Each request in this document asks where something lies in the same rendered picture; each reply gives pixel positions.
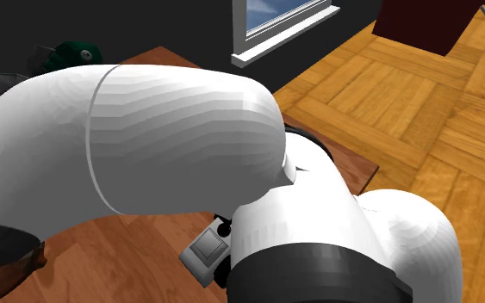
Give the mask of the white framed window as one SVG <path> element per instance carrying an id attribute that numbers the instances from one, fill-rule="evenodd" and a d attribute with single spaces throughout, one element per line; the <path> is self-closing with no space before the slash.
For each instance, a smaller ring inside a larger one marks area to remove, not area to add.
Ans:
<path id="1" fill-rule="evenodd" d="M 232 0 L 231 62 L 244 68 L 339 11 L 333 0 Z"/>

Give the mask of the dark green round object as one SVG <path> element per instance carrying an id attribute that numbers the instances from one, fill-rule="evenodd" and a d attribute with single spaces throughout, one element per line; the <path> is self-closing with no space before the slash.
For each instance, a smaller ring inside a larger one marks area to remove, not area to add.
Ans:
<path id="1" fill-rule="evenodd" d="M 55 48 L 36 45 L 26 65 L 32 77 L 81 65 L 100 65 L 99 48 L 88 42 L 65 41 Z"/>

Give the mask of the dark red cabinet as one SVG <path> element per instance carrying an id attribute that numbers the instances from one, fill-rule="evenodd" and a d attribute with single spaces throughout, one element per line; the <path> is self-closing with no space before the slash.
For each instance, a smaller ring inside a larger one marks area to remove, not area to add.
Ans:
<path id="1" fill-rule="evenodd" d="M 382 0 L 372 33 L 446 56 L 485 0 Z"/>

